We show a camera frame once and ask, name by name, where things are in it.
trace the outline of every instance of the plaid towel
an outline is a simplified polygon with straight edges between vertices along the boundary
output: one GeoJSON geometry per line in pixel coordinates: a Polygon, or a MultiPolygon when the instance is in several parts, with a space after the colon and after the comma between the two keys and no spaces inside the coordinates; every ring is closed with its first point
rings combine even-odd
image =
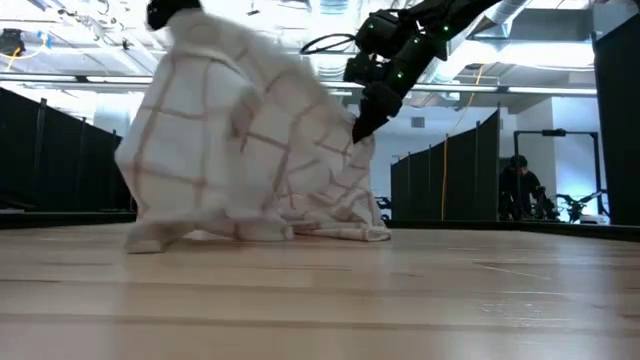
{"type": "Polygon", "coordinates": [[[352,143],[352,115],[311,69],[200,11],[169,29],[175,45],[116,153],[140,209],[130,240],[390,238],[370,191],[374,138],[352,143]]]}

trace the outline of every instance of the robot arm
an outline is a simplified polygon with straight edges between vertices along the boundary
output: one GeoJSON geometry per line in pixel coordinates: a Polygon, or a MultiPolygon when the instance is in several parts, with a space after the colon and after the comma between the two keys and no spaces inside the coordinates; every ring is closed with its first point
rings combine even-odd
{"type": "Polygon", "coordinates": [[[344,74],[344,81],[364,86],[353,142],[398,115],[402,100],[433,58],[446,60],[447,41],[499,1],[429,0],[372,13],[355,36],[360,53],[347,61],[344,74]]]}

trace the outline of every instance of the wooden floor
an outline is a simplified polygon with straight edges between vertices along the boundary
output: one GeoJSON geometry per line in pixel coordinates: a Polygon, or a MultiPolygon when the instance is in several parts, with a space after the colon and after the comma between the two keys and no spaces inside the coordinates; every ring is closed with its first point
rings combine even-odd
{"type": "Polygon", "coordinates": [[[637,244],[405,230],[126,256],[125,229],[0,232],[0,359],[640,356],[637,244]]]}

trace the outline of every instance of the black cable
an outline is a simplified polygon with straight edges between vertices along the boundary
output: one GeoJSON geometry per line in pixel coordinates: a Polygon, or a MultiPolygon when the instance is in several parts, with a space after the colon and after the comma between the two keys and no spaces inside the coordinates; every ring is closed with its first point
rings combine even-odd
{"type": "Polygon", "coordinates": [[[310,42],[308,42],[307,44],[305,44],[301,49],[300,49],[300,54],[301,55],[313,55],[313,54],[317,54],[323,51],[327,51],[330,49],[333,49],[334,47],[340,46],[340,45],[344,45],[344,44],[348,44],[352,41],[354,41],[356,39],[356,37],[354,35],[351,34],[329,34],[329,35],[325,35],[325,36],[321,36],[319,38],[316,38],[314,40],[311,40],[310,42]],[[320,41],[332,38],[332,37],[346,37],[346,40],[342,40],[339,41],[337,43],[328,45],[328,46],[324,46],[321,48],[317,48],[317,49],[313,49],[313,50],[309,50],[310,47],[312,47],[313,45],[319,43],[320,41]]]}

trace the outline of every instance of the black partition wall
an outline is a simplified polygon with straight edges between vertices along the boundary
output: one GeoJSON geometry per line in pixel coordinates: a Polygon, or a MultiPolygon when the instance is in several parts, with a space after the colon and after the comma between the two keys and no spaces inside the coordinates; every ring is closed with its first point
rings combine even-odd
{"type": "Polygon", "coordinates": [[[500,113],[391,166],[393,220],[495,221],[498,208],[500,113]]]}
{"type": "Polygon", "coordinates": [[[640,14],[595,42],[596,87],[613,225],[640,225],[640,14]]]}
{"type": "Polygon", "coordinates": [[[132,210],[115,166],[120,137],[0,89],[0,209],[132,210]]]}

